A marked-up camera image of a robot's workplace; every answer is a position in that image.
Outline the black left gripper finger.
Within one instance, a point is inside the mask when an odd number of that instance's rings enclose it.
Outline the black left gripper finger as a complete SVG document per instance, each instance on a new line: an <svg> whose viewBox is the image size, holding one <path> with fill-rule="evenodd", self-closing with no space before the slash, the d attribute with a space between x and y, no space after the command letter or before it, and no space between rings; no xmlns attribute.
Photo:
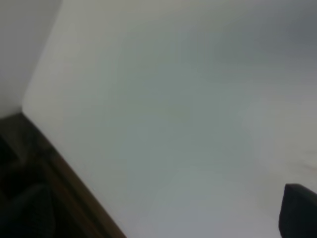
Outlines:
<svg viewBox="0 0 317 238"><path fill-rule="evenodd" d="M286 184L278 228L283 238L316 238L317 194L300 184Z"/></svg>

